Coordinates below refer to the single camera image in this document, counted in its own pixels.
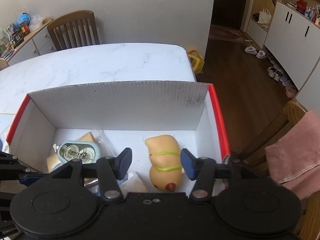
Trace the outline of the brown wooden chair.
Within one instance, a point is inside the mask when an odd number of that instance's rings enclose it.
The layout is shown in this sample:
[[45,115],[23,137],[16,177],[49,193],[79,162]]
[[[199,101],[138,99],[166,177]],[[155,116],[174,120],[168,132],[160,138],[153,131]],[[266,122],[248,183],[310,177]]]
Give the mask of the brown wooden chair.
[[78,10],[53,20],[47,30],[57,51],[99,45],[94,12]]

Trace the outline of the white tote bag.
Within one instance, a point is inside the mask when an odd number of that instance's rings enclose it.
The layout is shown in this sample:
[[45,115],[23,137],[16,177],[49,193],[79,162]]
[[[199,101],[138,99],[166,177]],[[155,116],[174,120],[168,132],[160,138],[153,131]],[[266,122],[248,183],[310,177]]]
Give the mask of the white tote bag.
[[258,24],[268,25],[271,23],[271,14],[267,8],[259,11]]

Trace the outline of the pair of white slippers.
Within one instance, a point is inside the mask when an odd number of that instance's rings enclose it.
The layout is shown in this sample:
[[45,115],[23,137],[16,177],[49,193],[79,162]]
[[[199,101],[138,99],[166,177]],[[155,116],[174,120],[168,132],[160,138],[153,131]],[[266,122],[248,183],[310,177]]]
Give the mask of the pair of white slippers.
[[253,46],[245,48],[245,53],[256,56],[257,59],[265,59],[266,53],[263,50],[257,50]]

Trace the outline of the red shoe box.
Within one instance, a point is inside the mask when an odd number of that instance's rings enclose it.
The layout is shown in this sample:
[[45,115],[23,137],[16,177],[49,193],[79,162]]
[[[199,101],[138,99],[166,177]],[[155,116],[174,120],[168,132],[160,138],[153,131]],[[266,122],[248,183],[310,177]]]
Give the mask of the red shoe box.
[[220,163],[229,143],[214,86],[182,81],[131,81],[63,86],[24,98],[7,136],[9,151],[46,172],[53,145],[103,131],[108,155],[132,150],[135,171],[150,192],[145,140],[172,135],[196,157]]

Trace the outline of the yellow plastic bag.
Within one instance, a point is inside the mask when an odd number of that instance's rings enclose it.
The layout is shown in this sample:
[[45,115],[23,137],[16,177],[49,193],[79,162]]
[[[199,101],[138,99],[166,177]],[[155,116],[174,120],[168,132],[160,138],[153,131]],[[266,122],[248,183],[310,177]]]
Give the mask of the yellow plastic bag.
[[204,59],[199,54],[199,52],[196,49],[191,49],[187,51],[187,55],[189,57],[189,60],[191,62],[191,66],[193,68],[193,72],[195,75],[202,73],[203,67],[204,67]]

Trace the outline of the bagged toast slice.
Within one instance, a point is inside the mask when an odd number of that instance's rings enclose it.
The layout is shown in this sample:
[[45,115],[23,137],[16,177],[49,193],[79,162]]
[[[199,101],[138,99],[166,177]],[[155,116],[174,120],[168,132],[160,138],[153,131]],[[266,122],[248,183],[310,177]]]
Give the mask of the bagged toast slice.
[[53,152],[47,158],[48,172],[53,172],[73,159],[83,164],[96,163],[101,157],[116,157],[116,151],[103,130],[91,130],[76,140],[53,144]]

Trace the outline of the wooden chair with towel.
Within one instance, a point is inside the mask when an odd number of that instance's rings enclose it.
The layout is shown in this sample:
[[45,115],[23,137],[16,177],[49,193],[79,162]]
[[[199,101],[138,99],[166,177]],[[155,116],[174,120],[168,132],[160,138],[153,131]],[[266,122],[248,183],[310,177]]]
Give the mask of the wooden chair with towel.
[[295,228],[300,239],[319,239],[319,116],[296,100],[236,154],[263,176],[295,193],[303,214]]

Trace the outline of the wooden child chair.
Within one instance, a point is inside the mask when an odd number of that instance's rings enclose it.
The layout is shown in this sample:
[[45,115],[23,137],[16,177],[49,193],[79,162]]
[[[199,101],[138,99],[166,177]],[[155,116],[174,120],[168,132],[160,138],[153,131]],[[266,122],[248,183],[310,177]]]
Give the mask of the wooden child chair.
[[0,70],[3,70],[8,67],[9,67],[9,64],[7,63],[7,61],[3,58],[0,58]]

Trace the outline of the pink towel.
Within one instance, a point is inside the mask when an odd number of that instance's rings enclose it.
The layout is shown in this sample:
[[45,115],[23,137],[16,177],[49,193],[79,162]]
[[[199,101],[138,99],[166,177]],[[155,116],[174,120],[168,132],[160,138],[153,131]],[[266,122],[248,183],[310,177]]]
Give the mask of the pink towel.
[[319,116],[313,109],[265,153],[270,177],[299,199],[319,191]]

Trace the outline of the white grey tissue pack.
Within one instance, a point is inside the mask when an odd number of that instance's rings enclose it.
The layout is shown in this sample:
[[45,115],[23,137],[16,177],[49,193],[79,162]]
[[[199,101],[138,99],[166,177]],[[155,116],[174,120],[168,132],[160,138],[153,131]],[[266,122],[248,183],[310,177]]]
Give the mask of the white grey tissue pack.
[[128,172],[124,179],[118,182],[118,185],[121,189],[123,195],[127,195],[130,192],[133,193],[148,193],[148,189],[139,178],[138,174],[135,171]]

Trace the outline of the white storage cabinets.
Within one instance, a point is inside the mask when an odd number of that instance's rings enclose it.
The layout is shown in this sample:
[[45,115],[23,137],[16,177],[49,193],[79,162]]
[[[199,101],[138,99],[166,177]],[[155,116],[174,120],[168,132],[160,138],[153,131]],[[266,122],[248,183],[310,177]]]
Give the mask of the white storage cabinets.
[[[312,18],[319,0],[252,0],[247,34],[266,48],[298,89],[296,99],[319,111],[319,22]],[[267,8],[271,23],[258,24]]]

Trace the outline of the white sideboard cabinet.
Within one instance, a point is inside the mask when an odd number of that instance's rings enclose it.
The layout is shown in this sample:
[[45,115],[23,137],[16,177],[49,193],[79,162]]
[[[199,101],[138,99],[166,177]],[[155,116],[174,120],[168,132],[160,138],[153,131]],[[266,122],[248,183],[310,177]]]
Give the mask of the white sideboard cabinet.
[[39,28],[24,37],[23,42],[14,49],[13,53],[7,59],[5,59],[9,66],[56,51],[55,45],[47,29],[47,26],[52,21],[53,19],[51,17],[45,18]]

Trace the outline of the blue globe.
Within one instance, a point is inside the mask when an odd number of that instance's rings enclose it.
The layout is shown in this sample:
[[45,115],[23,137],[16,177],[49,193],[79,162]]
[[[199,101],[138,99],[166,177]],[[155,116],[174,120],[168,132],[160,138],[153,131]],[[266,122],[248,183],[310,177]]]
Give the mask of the blue globe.
[[22,28],[24,26],[28,26],[30,24],[30,16],[27,13],[21,14],[16,20],[16,27]]

